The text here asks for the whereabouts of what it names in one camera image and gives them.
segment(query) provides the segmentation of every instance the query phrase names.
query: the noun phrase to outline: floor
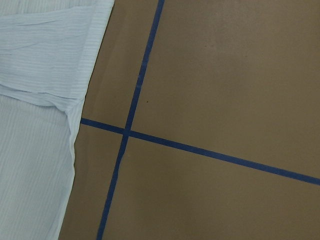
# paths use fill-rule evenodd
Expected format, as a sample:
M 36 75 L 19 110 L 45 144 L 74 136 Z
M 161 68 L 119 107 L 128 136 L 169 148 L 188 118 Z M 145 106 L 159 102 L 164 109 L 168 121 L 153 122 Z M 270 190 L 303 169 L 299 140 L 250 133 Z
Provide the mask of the floor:
M 319 9 L 116 0 L 59 240 L 319 239 Z

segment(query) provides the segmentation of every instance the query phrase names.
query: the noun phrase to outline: crumpled fabric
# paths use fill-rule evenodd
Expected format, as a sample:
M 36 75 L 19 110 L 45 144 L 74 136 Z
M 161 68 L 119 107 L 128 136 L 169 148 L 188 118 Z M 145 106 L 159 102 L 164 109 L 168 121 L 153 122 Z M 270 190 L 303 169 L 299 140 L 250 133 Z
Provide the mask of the crumpled fabric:
M 0 240 L 57 240 L 114 0 L 0 1 Z

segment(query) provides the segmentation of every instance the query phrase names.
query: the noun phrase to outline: light blue striped cloth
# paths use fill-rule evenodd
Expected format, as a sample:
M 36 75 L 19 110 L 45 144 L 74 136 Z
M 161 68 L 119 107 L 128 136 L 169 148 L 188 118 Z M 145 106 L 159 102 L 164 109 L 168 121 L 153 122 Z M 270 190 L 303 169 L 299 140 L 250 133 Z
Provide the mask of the light blue striped cloth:
M 0 0 L 0 240 L 57 240 L 114 0 Z

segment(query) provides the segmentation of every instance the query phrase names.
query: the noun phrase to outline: brown floor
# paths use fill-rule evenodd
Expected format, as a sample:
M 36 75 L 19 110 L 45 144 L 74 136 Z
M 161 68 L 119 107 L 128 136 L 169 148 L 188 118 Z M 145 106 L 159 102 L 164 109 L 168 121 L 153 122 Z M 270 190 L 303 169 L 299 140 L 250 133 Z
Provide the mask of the brown floor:
M 124 128 L 157 0 L 116 0 L 83 118 Z M 320 178 L 320 2 L 166 0 L 132 130 Z M 95 240 L 121 134 L 81 125 L 60 240 Z M 318 185 L 129 138 L 103 240 L 317 240 Z

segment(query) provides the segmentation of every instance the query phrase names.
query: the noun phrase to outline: blue painter's tape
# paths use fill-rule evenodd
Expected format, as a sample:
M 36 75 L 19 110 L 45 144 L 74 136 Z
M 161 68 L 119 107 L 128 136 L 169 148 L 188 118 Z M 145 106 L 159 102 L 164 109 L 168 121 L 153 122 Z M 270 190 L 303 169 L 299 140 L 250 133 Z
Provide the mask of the blue painter's tape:
M 129 138 L 128 135 L 123 135 L 122 136 L 122 140 L 121 140 L 118 156 L 116 158 L 115 166 L 114 166 L 114 169 L 113 169 L 113 174 L 112 174 L 112 178 L 111 178 L 108 194 L 106 196 L 106 200 L 105 200 L 105 203 L 104 203 L 104 208 L 103 208 L 103 211 L 102 211 L 102 217 L 101 217 L 101 220 L 100 220 L 100 225 L 99 225 L 99 228 L 98 228 L 98 232 L 96 234 L 96 239 L 97 240 L 102 240 L 102 237 L 104 235 L 104 231 L 105 231 L 105 228 L 106 228 L 106 223 L 107 223 L 107 219 L 108 219 L 108 215 L 109 215 L 109 211 L 110 211 L 110 207 L 111 207 L 111 202 L 112 202 L 112 199 L 114 197 L 114 193 L 115 193 L 115 189 L 116 189 L 120 163 L 121 163 L 121 160 L 122 160 L 122 158 L 123 158 L 123 156 L 125 154 L 125 151 L 126 151 L 128 138 Z
M 109 124 L 101 123 L 101 122 L 98 122 L 98 121 L 93 121 L 93 120 L 86 119 L 86 118 L 81 118 L 80 123 L 84 124 L 84 125 L 87 125 L 87 126 L 91 126 L 91 127 L 97 128 L 97 129 L 103 129 L 103 130 L 107 130 L 107 131 L 110 131 L 110 132 L 114 132 L 114 133 L 117 133 L 117 134 L 123 134 L 123 132 L 124 132 L 124 129 L 121 128 L 121 127 L 112 126 L 112 125 L 109 125 Z
M 166 140 L 166 139 L 163 139 L 160 137 L 151 136 L 151 135 L 147 135 L 147 134 L 136 132 L 136 131 L 131 131 L 130 137 L 145 140 L 145 141 L 156 143 L 156 144 L 161 144 L 161 145 L 168 146 L 168 147 L 175 148 L 175 149 L 184 150 L 187 152 L 199 154 L 199 155 L 214 158 L 214 159 L 219 159 L 222 161 L 226 161 L 228 163 L 233 163 L 233 164 L 245 166 L 248 168 L 264 171 L 267 173 L 276 174 L 276 175 L 280 175 L 280 176 L 295 179 L 295 180 L 300 180 L 300 181 L 303 181 L 306 183 L 320 185 L 320 179 L 316 178 L 316 177 L 307 176 L 307 175 L 303 175 L 303 174 L 296 173 L 293 171 L 288 171 L 288 170 L 284 170 L 281 168 L 264 165 L 264 164 L 254 162 L 254 161 L 244 160 L 244 159 L 241 159 L 238 157 L 229 156 L 229 155 L 225 155 L 222 153 L 206 150 L 203 148 L 190 146 L 190 145 L 186 145 L 186 144 L 175 142 L 175 141 Z
M 127 129 L 127 130 L 131 129 L 133 121 L 134 121 L 142 84 L 144 83 L 144 78 L 145 78 L 146 70 L 148 67 L 149 56 L 151 53 L 151 49 L 154 45 L 154 40 L 155 40 L 156 32 L 158 29 L 160 16 L 161 16 L 161 12 L 162 12 L 164 3 L 165 3 L 165 0 L 159 0 L 158 5 L 155 10 L 153 23 L 152 23 L 149 38 L 148 38 L 148 41 L 147 41 L 147 44 L 145 47 L 145 51 L 144 51 L 144 55 L 143 55 L 143 59 L 142 59 L 141 67 L 140 67 L 140 72 L 139 72 L 138 79 L 137 79 L 137 82 L 135 85 L 134 94 L 133 94 L 128 118 L 127 118 L 126 125 L 125 125 L 125 129 Z
M 117 180 L 118 180 L 118 174 L 119 174 L 119 168 L 120 168 L 120 164 L 121 164 L 121 160 L 125 154 L 126 151 L 126 147 L 127 147 L 127 143 L 128 143 L 128 138 L 129 138 L 129 133 L 134 121 L 134 117 L 135 117 L 135 113 L 136 113 L 136 109 L 137 109 L 137 105 L 138 105 L 138 100 L 139 100 L 139 96 L 140 96 L 140 92 L 141 92 L 141 88 L 142 88 L 142 84 L 144 82 L 144 78 L 146 75 L 146 70 L 147 70 L 147 66 L 148 66 L 148 61 L 149 61 L 149 56 L 154 44 L 154 40 L 155 40 L 155 36 L 156 36 L 156 32 L 158 29 L 158 25 L 159 25 L 159 21 L 160 21 L 160 16 L 162 13 L 162 9 L 164 6 L 165 0 L 158 0 L 158 4 L 155 10 L 155 15 L 153 18 L 153 23 L 151 26 L 151 30 L 149 33 L 149 38 L 145 47 L 145 51 L 144 51 L 144 55 L 143 55 L 143 59 L 142 59 L 142 63 L 141 63 L 141 67 L 140 67 L 140 71 L 139 71 L 139 75 L 137 78 L 137 82 L 135 85 L 135 89 L 134 89 L 134 93 L 133 93 L 133 97 L 132 97 L 132 101 L 131 101 L 131 105 L 130 105 L 130 109 L 129 109 L 129 113 L 128 113 L 128 117 L 126 120 L 126 124 L 125 124 L 125 128 L 122 130 L 122 141 L 120 144 L 120 149 L 118 152 L 118 156 L 116 159 L 116 163 L 114 166 L 114 170 L 113 170 L 113 174 L 112 174 L 112 179 L 110 182 L 110 186 L 109 186 L 109 190 L 108 190 L 108 194 L 105 200 L 105 204 L 104 204 L 104 209 L 102 212 L 102 217 L 101 217 L 101 221 L 100 221 L 100 225 L 99 225 L 99 229 L 96 235 L 96 240 L 102 240 L 105 228 L 106 228 L 106 223 L 108 220 L 108 214 L 110 211 L 110 207 L 111 207 L 111 203 L 112 203 L 112 199 L 114 197 L 114 193 L 115 193 L 115 189 L 116 189 L 116 184 L 117 184 Z

